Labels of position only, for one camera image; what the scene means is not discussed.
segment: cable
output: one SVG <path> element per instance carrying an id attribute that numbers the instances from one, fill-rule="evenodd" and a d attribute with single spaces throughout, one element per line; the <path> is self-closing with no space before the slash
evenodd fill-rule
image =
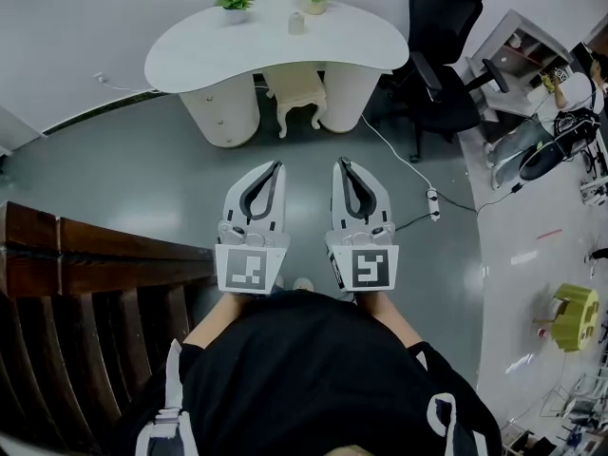
<path id="1" fill-rule="evenodd" d="M 462 209 L 466 209 L 467 211 L 470 211 L 471 213 L 475 213 L 476 215 L 477 210 L 474 208 L 471 208 L 470 206 L 464 206 L 463 204 L 459 204 L 458 202 L 448 198 L 446 195 L 440 193 L 439 191 L 435 191 L 439 196 L 441 196 L 444 200 L 446 200 L 447 202 L 449 202 L 450 204 L 453 204 L 454 206 L 458 207 L 458 208 L 462 208 Z"/>
<path id="2" fill-rule="evenodd" d="M 402 224 L 401 226 L 397 226 L 395 228 L 395 233 L 397 233 L 399 230 L 403 230 L 404 228 L 408 228 L 408 226 L 410 226 L 411 224 L 414 224 L 416 221 L 419 221 L 420 219 L 429 218 L 430 216 L 432 216 L 432 214 L 427 213 L 426 215 L 422 215 L 421 217 L 418 217 L 417 219 L 413 219 L 409 223 Z"/>
<path id="3" fill-rule="evenodd" d="M 369 122 L 366 120 L 366 118 L 365 118 L 363 115 L 361 115 L 361 118 L 363 119 L 363 121 L 365 122 L 365 124 L 366 124 L 366 125 L 367 125 L 369 128 L 371 128 L 371 129 L 372 129 L 372 130 L 373 130 L 373 131 L 376 133 L 376 135 L 377 135 L 378 137 L 380 137 L 380 138 L 381 138 L 381 139 L 384 141 L 384 143 L 385 143 L 386 145 L 388 145 L 388 146 L 390 147 L 390 150 L 392 150 L 392 153 L 394 154 L 394 156 L 395 156 L 397 159 L 399 159 L 399 161 L 401 161 L 402 163 L 404 163 L 404 164 L 405 164 L 407 167 L 409 167 L 409 168 L 410 168 L 412 171 L 414 171 L 416 174 L 418 174 L 418 176 L 420 176 L 420 177 L 421 177 L 421 178 L 422 178 L 422 179 L 423 179 L 423 180 L 424 180 L 424 181 L 425 181 L 425 182 L 428 184 L 428 188 L 429 188 L 429 189 L 433 189 L 433 186 L 432 186 L 432 184 L 430 183 L 430 180 L 428 180 L 428 179 L 427 179 L 425 176 L 423 176 L 423 175 L 422 175 L 422 174 L 421 174 L 421 173 L 418 171 L 418 169 L 416 169 L 416 168 L 415 168 L 413 165 L 411 165 L 411 164 L 410 164 L 408 161 L 406 161 L 406 160 L 405 160 L 403 157 L 401 157 L 399 154 L 397 154 L 397 152 L 395 151 L 395 149 L 393 148 L 393 146 L 390 144 L 390 142 L 389 142 L 387 139 L 385 139 L 385 138 L 382 136 L 382 134 L 381 134 L 381 133 L 380 133 L 378 130 L 376 130 L 376 129 L 375 129 L 373 126 L 371 126 L 371 125 L 370 125 L 370 123 L 369 123 Z"/>
<path id="4" fill-rule="evenodd" d="M 157 89 L 133 89 L 131 87 L 114 86 L 114 85 L 110 85 L 107 81 L 105 81 L 103 79 L 99 79 L 99 78 L 97 79 L 97 82 L 101 83 L 105 87 L 109 87 L 110 89 L 119 89 L 120 91 L 133 91 L 135 93 L 154 93 L 154 94 L 162 93 L 162 91 L 158 91 Z"/>
<path id="5" fill-rule="evenodd" d="M 534 408 L 534 407 L 535 407 L 535 406 L 536 406 L 536 405 L 537 405 L 537 404 L 538 404 L 538 403 L 539 403 L 541 400 L 545 399 L 545 400 L 544 400 L 544 404 L 543 404 L 543 405 L 542 405 L 542 407 L 541 407 L 541 412 L 542 412 L 542 409 L 544 409 L 544 406 L 546 405 L 547 400 L 548 400 L 549 395 L 551 394 L 551 392 L 552 392 L 553 390 L 555 390 L 555 388 L 556 388 L 556 387 L 560 387 L 560 386 L 561 386 L 561 379 L 562 379 L 562 377 L 563 377 L 563 369 L 564 369 L 564 368 L 565 368 L 565 366 L 566 366 L 566 358 L 567 358 L 567 357 L 568 357 L 568 353 L 564 353 L 564 354 L 563 354 L 563 362 L 561 363 L 560 379 L 558 380 L 558 382 L 557 382 L 557 383 L 556 383 L 556 384 L 555 384 L 553 387 L 551 387 L 551 389 L 550 389 L 550 390 L 549 390 L 547 393 L 545 393 L 545 394 L 544 394 L 542 397 L 537 398 L 537 399 L 536 399 L 536 400 L 535 400 L 535 401 L 534 401 L 534 402 L 533 402 L 533 403 L 532 403 L 532 404 L 531 404 L 531 405 L 530 405 L 530 406 L 529 406 L 529 407 L 528 407 L 526 410 L 524 410 L 524 411 L 523 411 L 521 414 L 519 414 L 519 415 L 518 415 L 518 416 L 516 416 L 516 417 L 511 417 L 511 418 L 510 418 L 510 419 L 509 419 L 509 420 L 506 422 L 506 424 L 504 424 L 504 426 L 502 426 L 502 427 L 501 427 L 501 430 L 503 430 L 504 428 L 506 428 L 506 427 L 507 427 L 509 424 L 515 424 L 515 422 L 516 422 L 518 419 L 521 419 L 522 417 L 524 417 L 524 415 L 525 415 L 525 414 L 527 414 L 527 413 L 528 413 L 530 410 L 532 410 L 532 409 L 533 409 L 533 408 Z"/>
<path id="6" fill-rule="evenodd" d="M 508 198 L 509 196 L 511 196 L 512 194 L 515 194 L 515 192 L 511 191 L 508 194 L 505 194 L 502 198 L 500 198 L 497 201 L 493 201 L 493 202 L 487 202 L 486 204 L 482 204 L 482 206 L 475 212 L 475 215 L 477 217 L 479 217 L 479 214 L 482 212 L 482 210 L 486 207 L 486 206 L 491 206 L 492 204 L 498 204 L 499 202 L 501 202 L 502 200 L 504 200 L 505 198 Z"/>
<path id="7" fill-rule="evenodd" d="M 586 104 L 590 99 L 592 99 L 594 97 L 594 95 L 598 92 L 598 90 L 596 89 L 593 93 L 591 93 L 587 98 L 585 98 L 584 100 L 581 100 L 575 104 L 573 104 L 572 106 L 568 106 L 569 111 L 573 111 L 575 109 L 580 109 L 580 108 L 586 108 L 586 106 L 584 106 L 584 104 Z M 534 110 L 534 112 L 529 116 L 529 117 L 524 117 L 523 121 L 530 121 L 532 122 L 533 117 L 537 114 L 537 112 L 541 109 L 541 106 L 544 105 L 544 102 L 547 101 L 547 99 L 551 96 L 555 95 L 555 91 L 553 91 L 552 93 L 547 94 L 547 96 L 545 96 L 543 98 L 543 100 L 541 101 L 541 104 L 539 104 L 536 109 Z M 553 119 L 553 120 L 545 120 L 545 121 L 539 121 L 540 124 L 554 124 L 557 121 L 557 118 Z"/>
<path id="8" fill-rule="evenodd" d="M 416 169 L 416 168 L 415 168 L 413 165 L 411 165 L 411 164 L 410 164 L 408 161 L 406 161 L 406 160 L 405 160 L 405 159 L 403 159 L 403 158 L 402 158 L 402 157 L 401 157 L 399 154 L 397 154 L 397 152 L 395 151 L 394 147 L 393 147 L 393 146 L 390 144 L 390 142 L 389 142 L 387 139 L 385 139 L 385 138 L 382 136 L 382 134 L 381 134 L 381 133 L 380 133 L 378 130 L 376 130 L 376 129 L 375 129 L 373 126 L 371 126 L 371 125 L 370 125 L 370 123 L 369 123 L 369 122 L 366 120 L 366 118 L 365 118 L 363 115 L 361 115 L 361 118 L 363 119 L 363 121 L 365 122 L 365 124 L 366 124 L 366 125 L 367 125 L 369 128 L 371 128 L 371 130 L 373 130 L 373 131 L 376 133 L 376 135 L 377 135 L 378 137 L 380 137 L 380 138 L 382 139 L 382 141 L 383 141 L 383 142 L 384 142 L 386 145 L 388 145 L 388 146 L 390 147 L 390 150 L 392 151 L 392 153 L 394 154 L 394 156 L 395 156 L 395 157 L 396 157 L 396 158 L 397 158 L 399 161 L 401 161 L 401 162 L 402 162 L 402 163 L 404 163 L 405 165 L 408 165 L 408 166 L 409 166 L 409 168 L 410 168 L 412 171 L 414 171 L 416 174 L 418 174 L 418 176 L 420 176 L 420 177 L 421 177 L 421 178 L 422 178 L 422 179 L 423 179 L 423 180 L 424 180 L 424 181 L 425 181 L 425 182 L 428 184 L 428 188 L 429 188 L 429 189 L 434 189 L 434 190 L 435 190 L 435 192 L 437 193 L 437 195 L 438 195 L 438 196 L 441 196 L 441 197 L 442 197 L 444 200 L 446 200 L 446 201 L 447 201 L 447 202 L 449 202 L 450 204 L 452 204 L 452 205 L 454 205 L 454 206 L 456 206 L 456 207 L 458 207 L 458 208 L 462 208 L 462 209 L 465 209 L 465 210 L 467 210 L 467 211 L 470 211 L 471 213 L 475 213 L 475 215 L 476 215 L 477 217 L 479 216 L 480 212 L 481 212 L 481 211 L 482 211 L 482 210 L 483 210 L 483 209 L 484 209 L 486 206 L 490 206 L 491 204 L 496 204 L 496 203 L 498 203 L 498 202 L 501 202 L 501 201 L 502 201 L 502 200 L 504 200 L 504 199 L 505 199 L 507 196 L 511 196 L 512 194 L 517 193 L 517 192 L 518 192 L 520 189 L 522 189 L 522 188 L 523 188 L 523 186 L 522 186 L 521 184 L 517 183 L 515 186 L 513 186 L 513 188 L 511 189 L 511 191 L 510 191 L 508 194 L 504 195 L 502 198 L 498 199 L 497 201 L 494 201 L 494 202 L 487 202 L 486 204 L 482 204 L 482 206 L 481 206 L 479 209 L 477 209 L 477 210 L 476 210 L 476 209 L 474 209 L 474 208 L 471 208 L 470 206 L 464 206 L 463 204 L 459 204 L 458 202 L 456 202 L 456 201 L 454 201 L 454 200 L 452 200 L 452 199 L 448 198 L 448 197 L 447 197 L 445 194 L 443 194 L 443 193 L 439 192 L 438 190 L 436 190 L 436 189 L 435 189 L 435 188 L 432 186 L 432 184 L 430 183 L 430 180 L 428 180 L 428 179 L 427 179 L 425 176 L 423 176 L 423 175 L 422 175 L 422 174 L 421 174 L 421 173 L 418 171 L 418 169 Z M 430 217 L 430 216 L 432 216 L 432 214 L 424 215 L 424 216 L 422 216 L 422 217 L 419 217 L 419 218 L 417 218 L 417 219 L 414 219 L 413 221 L 411 221 L 411 222 L 409 222 L 409 223 L 407 223 L 407 224 L 405 224 L 405 225 L 399 226 L 398 228 L 396 228 L 396 229 L 395 229 L 395 233 L 396 233 L 396 232 L 398 232 L 399 230 L 401 230 L 402 228 L 406 228 L 406 227 L 410 226 L 412 223 L 415 223 L 415 222 L 416 222 L 416 221 L 418 221 L 419 219 L 426 218 L 426 217 Z"/>

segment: office chair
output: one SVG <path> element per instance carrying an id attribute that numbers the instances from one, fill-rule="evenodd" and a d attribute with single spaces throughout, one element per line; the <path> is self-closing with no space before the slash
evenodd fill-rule
<path id="1" fill-rule="evenodd" d="M 439 133 L 451 143 L 453 135 L 481 121 L 469 92 L 495 80 L 503 93 L 508 85 L 501 72 L 484 59 L 486 72 L 467 85 L 448 64 L 460 59 L 466 38 L 482 13 L 482 0 L 409 0 L 409 56 L 394 71 L 392 99 L 407 106 L 372 118 L 374 126 L 396 117 L 409 117 L 416 130 L 420 160 L 422 132 Z"/>

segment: backpack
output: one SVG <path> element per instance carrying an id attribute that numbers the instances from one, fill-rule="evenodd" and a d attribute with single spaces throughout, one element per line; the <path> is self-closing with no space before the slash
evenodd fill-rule
<path id="1" fill-rule="evenodd" d="M 572 157 L 596 139 L 599 130 L 599 115 L 596 107 L 596 85 L 590 79 L 592 89 L 591 109 L 579 108 L 572 111 L 561 111 L 555 119 L 555 142 L 566 157 Z"/>

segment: white cable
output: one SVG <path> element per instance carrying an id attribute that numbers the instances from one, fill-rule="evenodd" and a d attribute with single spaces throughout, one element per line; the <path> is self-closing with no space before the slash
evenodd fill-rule
<path id="1" fill-rule="evenodd" d="M 114 86 L 114 85 L 110 85 L 107 81 L 104 80 L 97 80 L 98 83 L 101 83 L 102 85 L 104 85 L 105 87 L 109 87 L 110 89 L 119 89 L 120 91 L 133 91 L 135 93 L 162 93 L 161 91 L 158 91 L 157 89 L 133 89 L 131 87 L 120 87 L 120 86 Z"/>
<path id="2" fill-rule="evenodd" d="M 365 117 L 363 115 L 361 115 L 361 118 L 363 119 L 363 121 L 365 122 L 365 124 L 371 128 L 374 132 L 376 132 L 376 135 L 378 137 L 380 137 L 386 145 L 388 145 L 390 147 L 390 150 L 392 150 L 392 153 L 394 154 L 394 156 L 399 159 L 399 161 L 401 161 L 402 163 L 404 163 L 405 165 L 407 165 L 412 171 L 414 171 L 416 174 L 418 174 L 418 176 L 420 176 L 427 184 L 428 184 L 428 188 L 429 189 L 434 189 L 433 185 L 430 183 L 430 180 L 428 180 L 425 176 L 423 176 L 418 169 L 416 169 L 413 165 L 411 165 L 408 161 L 406 161 L 404 158 L 402 158 L 399 154 L 397 154 L 397 152 L 395 151 L 394 147 L 390 144 L 390 142 L 385 139 L 382 134 L 376 130 L 373 126 L 371 126 L 368 121 L 365 119 Z"/>

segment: yellow-green object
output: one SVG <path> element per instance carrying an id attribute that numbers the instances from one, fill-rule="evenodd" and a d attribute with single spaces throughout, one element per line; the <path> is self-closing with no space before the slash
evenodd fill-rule
<path id="1" fill-rule="evenodd" d="M 555 91 L 555 85 L 551 81 L 551 77 L 548 74 L 541 74 L 541 81 L 549 94 Z"/>
<path id="2" fill-rule="evenodd" d="M 551 337 L 565 352 L 584 349 L 598 321 L 598 293 L 577 285 L 561 284 L 554 297 L 563 304 L 551 325 Z"/>

